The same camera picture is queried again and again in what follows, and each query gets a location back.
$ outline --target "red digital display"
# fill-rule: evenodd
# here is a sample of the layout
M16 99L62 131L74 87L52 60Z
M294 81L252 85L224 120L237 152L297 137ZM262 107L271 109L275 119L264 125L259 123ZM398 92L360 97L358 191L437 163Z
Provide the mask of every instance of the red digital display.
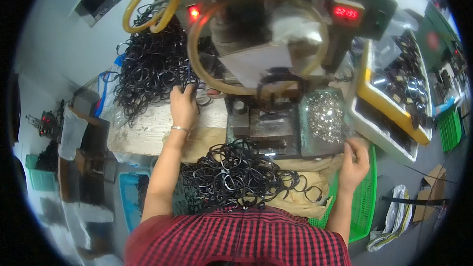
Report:
M189 15L191 17L191 21L197 21L201 13L199 12L196 6L191 6L189 7Z
M340 18L356 20L358 18L358 11L337 6L336 8L334 8L334 15Z

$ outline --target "green plastic basket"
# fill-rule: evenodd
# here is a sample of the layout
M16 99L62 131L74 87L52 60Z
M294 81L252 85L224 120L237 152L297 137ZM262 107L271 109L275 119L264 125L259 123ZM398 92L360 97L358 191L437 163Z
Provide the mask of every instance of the green plastic basket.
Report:
M373 214L375 212L376 202L376 150L375 146L370 146L370 170L363 181L358 185L353 194L352 203L352 222L350 225L350 241L362 239L370 233L371 222L373 222ZM310 218L309 224L319 228L325 228L328 216L337 197L338 172L334 182L330 186L328 197L334 197L328 206L327 211L322 219Z
M458 145L462 137L462 127L460 116L455 110L439 121L440 137L442 138L442 147L444 152L452 150Z

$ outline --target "yellow tube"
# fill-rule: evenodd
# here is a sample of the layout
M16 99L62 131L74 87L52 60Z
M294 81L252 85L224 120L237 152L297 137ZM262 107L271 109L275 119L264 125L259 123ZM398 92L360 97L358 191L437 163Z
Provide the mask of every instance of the yellow tube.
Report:
M123 14L123 20L121 22L123 29L128 33L138 33L145 30L147 27L150 27L150 29L152 29L151 32L158 33L168 25L169 21L177 10L180 1L181 0L170 0L168 6L164 9L164 11L160 11L159 13L154 14L151 17L151 20L147 21L143 25L140 25L138 27L131 27L130 18L132 16L132 13L136 9L138 4L141 2L141 0L131 0L125 10L125 13Z
M200 61L199 52L197 50L197 44L199 40L200 33L204 25L210 20L212 15L221 10L224 7L232 3L241 3L246 1L254 0L228 0L224 2L216 2L212 4L205 14L200 17L194 25L192 25L187 39L187 55L189 56L189 61L191 63L192 70L197 74L197 76L205 82L206 85L212 87L218 91L225 92L233 95L256 95L255 88L246 88L241 86L233 86L229 84L222 83L215 80L209 73L204 69ZM312 7L312 5L304 0L286 0L290 2L293 6L299 7L307 12L307 15L310 16L313 20L320 22L320 34L322 37L322 44L319 45L314 60L307 65L301 71L302 77L307 77L312 71L314 71L323 61L329 44L328 29L326 23L323 21L322 16L319 12ZM263 88L262 96L267 96L268 92L281 93L286 90L289 86L293 85L294 82L284 82L281 86L265 86Z

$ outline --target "cardboard box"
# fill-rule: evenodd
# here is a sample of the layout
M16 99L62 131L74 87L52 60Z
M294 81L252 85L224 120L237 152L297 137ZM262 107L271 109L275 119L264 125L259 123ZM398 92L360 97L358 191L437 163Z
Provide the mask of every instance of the cardboard box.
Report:
M417 200L436 200L443 199L445 191L446 170L441 164L437 165L428 176L424 177L427 185L417 194ZM435 207L416 205L412 222L423 221L434 212Z

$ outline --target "blue plastic basket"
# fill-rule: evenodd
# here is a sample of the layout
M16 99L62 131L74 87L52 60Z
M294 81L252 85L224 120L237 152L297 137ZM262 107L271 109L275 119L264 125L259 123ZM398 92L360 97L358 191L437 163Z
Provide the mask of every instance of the blue plastic basket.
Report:
M141 221L141 212L135 205L135 203L138 202L138 190L136 189L136 184L138 184L140 175L148 176L148 178L150 177L150 173L146 171L121 172L118 174L121 203L123 205L123 214L125 215L128 233L131 233Z

